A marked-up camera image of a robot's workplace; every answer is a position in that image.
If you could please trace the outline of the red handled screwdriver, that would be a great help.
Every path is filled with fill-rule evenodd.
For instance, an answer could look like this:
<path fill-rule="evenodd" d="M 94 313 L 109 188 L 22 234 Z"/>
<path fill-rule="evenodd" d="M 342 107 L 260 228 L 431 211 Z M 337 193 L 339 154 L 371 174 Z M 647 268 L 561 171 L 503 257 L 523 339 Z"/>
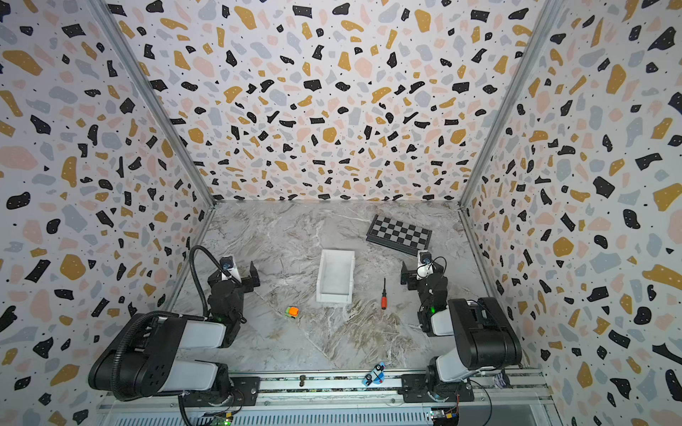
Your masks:
<path fill-rule="evenodd" d="M 386 279 L 383 281 L 383 288 L 382 288 L 382 294 L 381 294 L 381 309 L 385 311 L 388 306 L 388 299 L 387 299 L 387 291 L 386 291 Z"/>

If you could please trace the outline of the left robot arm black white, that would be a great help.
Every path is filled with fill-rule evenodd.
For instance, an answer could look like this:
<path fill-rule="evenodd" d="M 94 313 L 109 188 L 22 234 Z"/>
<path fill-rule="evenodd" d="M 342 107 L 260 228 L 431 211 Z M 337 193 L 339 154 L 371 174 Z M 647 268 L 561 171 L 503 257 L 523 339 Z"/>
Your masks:
<path fill-rule="evenodd" d="M 178 352 L 231 346 L 247 322 L 244 296 L 260 286 L 259 273 L 250 263 L 249 275 L 241 277 L 234 259 L 223 257 L 208 283 L 208 315 L 134 314 L 93 364 L 88 385 L 120 401 L 184 395 L 218 405 L 233 397 L 227 365 L 181 360 Z"/>

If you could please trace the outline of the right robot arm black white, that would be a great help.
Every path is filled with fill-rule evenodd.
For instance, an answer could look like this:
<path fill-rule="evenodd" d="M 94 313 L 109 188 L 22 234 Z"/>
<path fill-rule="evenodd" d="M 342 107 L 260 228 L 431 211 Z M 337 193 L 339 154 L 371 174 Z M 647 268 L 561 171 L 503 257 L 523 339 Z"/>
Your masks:
<path fill-rule="evenodd" d="M 452 337 L 454 348 L 434 357 L 426 372 L 403 375 L 400 394 L 406 403 L 472 402 L 468 380 L 478 374 L 519 365 L 516 336 L 497 300 L 448 297 L 446 267 L 427 262 L 415 270 L 401 267 L 401 284 L 417 291 L 417 319 L 428 337 Z"/>

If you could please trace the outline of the white rectangular bin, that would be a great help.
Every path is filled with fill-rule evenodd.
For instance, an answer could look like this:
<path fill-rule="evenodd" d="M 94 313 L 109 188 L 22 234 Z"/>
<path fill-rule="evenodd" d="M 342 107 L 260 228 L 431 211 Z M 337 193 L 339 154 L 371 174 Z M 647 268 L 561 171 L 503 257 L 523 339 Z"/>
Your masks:
<path fill-rule="evenodd" d="M 323 250 L 316 283 L 316 301 L 335 305 L 352 303 L 354 267 L 353 250 Z"/>

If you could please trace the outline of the black white chessboard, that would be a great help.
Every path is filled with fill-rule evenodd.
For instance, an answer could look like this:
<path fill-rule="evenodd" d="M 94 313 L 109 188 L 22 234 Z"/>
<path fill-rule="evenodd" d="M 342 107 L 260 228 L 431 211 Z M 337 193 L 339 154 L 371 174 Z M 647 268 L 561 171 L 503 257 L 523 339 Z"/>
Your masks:
<path fill-rule="evenodd" d="M 416 256 L 419 251 L 428 250 L 432 235 L 432 230 L 422 226 L 376 215 L 369 226 L 366 241 Z"/>

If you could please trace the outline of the colourful small cube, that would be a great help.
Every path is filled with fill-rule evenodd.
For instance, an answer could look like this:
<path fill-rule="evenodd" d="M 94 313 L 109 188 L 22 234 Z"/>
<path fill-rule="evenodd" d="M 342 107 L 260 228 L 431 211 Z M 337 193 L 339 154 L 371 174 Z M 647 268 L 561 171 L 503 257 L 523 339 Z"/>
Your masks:
<path fill-rule="evenodd" d="M 300 315 L 300 310 L 298 307 L 290 306 L 285 311 L 286 315 L 291 319 L 298 319 Z"/>

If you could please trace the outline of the blue small clip object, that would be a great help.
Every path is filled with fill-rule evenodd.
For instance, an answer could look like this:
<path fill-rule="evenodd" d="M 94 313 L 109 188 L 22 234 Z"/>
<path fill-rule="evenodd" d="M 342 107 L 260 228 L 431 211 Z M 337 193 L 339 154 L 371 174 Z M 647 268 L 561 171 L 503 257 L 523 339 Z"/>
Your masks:
<path fill-rule="evenodd" d="M 385 363 L 379 362 L 373 369 L 364 376 L 362 383 L 364 386 L 380 385 L 385 379 Z"/>

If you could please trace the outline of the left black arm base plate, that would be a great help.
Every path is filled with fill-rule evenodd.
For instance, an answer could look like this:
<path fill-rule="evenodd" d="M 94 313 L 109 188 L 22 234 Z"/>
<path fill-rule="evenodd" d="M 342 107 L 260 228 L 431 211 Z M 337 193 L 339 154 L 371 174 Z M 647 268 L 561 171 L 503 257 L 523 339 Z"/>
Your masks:
<path fill-rule="evenodd" d="M 259 395 L 259 376 L 230 376 L 209 390 L 190 392 L 184 397 L 186 408 L 248 408 L 255 406 Z"/>

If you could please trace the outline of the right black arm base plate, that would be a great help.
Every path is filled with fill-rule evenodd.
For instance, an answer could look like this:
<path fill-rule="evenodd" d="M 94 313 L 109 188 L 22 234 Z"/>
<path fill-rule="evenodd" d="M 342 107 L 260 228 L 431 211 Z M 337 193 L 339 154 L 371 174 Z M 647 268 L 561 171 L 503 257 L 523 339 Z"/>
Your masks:
<path fill-rule="evenodd" d="M 473 402 L 474 394 L 469 383 L 441 381 L 433 372 L 401 376 L 398 394 L 406 403 Z"/>

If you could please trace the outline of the aluminium mounting rail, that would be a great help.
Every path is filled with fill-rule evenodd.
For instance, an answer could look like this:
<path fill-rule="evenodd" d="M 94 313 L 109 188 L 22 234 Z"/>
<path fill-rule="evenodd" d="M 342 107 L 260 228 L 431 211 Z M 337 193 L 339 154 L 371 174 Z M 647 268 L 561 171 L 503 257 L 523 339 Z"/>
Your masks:
<path fill-rule="evenodd" d="M 363 371 L 234 373 L 259 376 L 255 406 L 186 408 L 176 397 L 99 404 L 96 425 L 560 425 L 542 373 L 508 367 L 468 380 L 473 402 L 406 403 L 401 376 L 423 371 L 389 368 L 366 387 Z"/>

